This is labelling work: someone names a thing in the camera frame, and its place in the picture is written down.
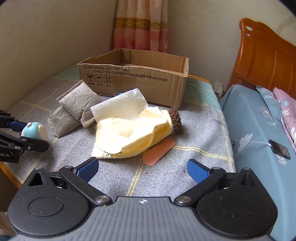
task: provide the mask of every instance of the pine cone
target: pine cone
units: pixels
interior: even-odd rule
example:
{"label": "pine cone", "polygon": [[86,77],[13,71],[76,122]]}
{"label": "pine cone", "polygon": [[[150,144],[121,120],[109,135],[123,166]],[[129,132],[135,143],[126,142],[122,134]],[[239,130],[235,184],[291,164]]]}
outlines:
{"label": "pine cone", "polygon": [[177,108],[171,107],[168,111],[172,120],[172,125],[175,133],[180,134],[182,132],[181,118]]}

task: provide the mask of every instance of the curtain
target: curtain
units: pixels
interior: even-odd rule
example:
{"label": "curtain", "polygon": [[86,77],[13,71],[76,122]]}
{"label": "curtain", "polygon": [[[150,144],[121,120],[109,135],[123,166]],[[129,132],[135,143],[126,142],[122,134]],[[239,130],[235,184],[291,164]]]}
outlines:
{"label": "curtain", "polygon": [[167,52],[168,0],[118,0],[113,49]]}

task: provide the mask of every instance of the white wall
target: white wall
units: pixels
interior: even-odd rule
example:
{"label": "white wall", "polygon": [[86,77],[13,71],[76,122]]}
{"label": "white wall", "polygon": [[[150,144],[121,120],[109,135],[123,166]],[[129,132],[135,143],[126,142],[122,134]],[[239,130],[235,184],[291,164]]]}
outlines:
{"label": "white wall", "polygon": [[7,0],[0,6],[0,109],[111,50],[117,0]]}
{"label": "white wall", "polygon": [[190,74],[226,86],[242,18],[263,22],[296,45],[296,17],[278,0],[170,0],[169,53],[188,57]]}

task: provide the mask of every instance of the bed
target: bed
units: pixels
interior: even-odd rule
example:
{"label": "bed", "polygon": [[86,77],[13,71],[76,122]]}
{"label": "bed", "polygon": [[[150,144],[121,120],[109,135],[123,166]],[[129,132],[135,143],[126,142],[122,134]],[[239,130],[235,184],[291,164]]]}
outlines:
{"label": "bed", "polygon": [[[296,47],[265,24],[248,18],[241,20],[240,29],[240,49],[220,104],[236,169],[253,169],[278,208],[271,236],[290,241],[296,236],[296,154],[285,134],[281,111],[269,90],[277,87],[296,98]],[[291,159],[274,154],[264,144],[269,139],[287,147]]]}
{"label": "bed", "polygon": [[[87,129],[77,127],[58,139],[47,122],[50,113],[60,106],[56,98],[74,86],[79,81],[78,76],[78,69],[73,66],[39,86],[9,110],[20,121],[41,122],[48,131],[50,144],[45,153],[26,151],[17,164],[0,162],[0,167],[18,186],[36,166],[56,171],[66,165],[77,166],[90,157],[95,124]],[[187,78],[179,113],[184,131],[181,135],[170,135],[176,145],[154,166],[144,165],[142,154],[124,159],[100,159],[99,172],[90,184],[113,199],[125,195],[173,199],[196,184],[186,171],[191,158],[208,167],[220,166],[235,172],[226,122],[211,85],[193,76]],[[12,131],[9,134],[19,135]]]}

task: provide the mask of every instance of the pink pillow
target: pink pillow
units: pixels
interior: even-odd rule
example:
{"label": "pink pillow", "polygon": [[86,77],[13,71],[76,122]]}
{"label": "pink pillow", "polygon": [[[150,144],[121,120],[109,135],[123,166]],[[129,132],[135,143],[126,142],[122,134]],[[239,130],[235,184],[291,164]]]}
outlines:
{"label": "pink pillow", "polygon": [[273,92],[280,106],[284,124],[296,145],[296,100],[276,87]]}

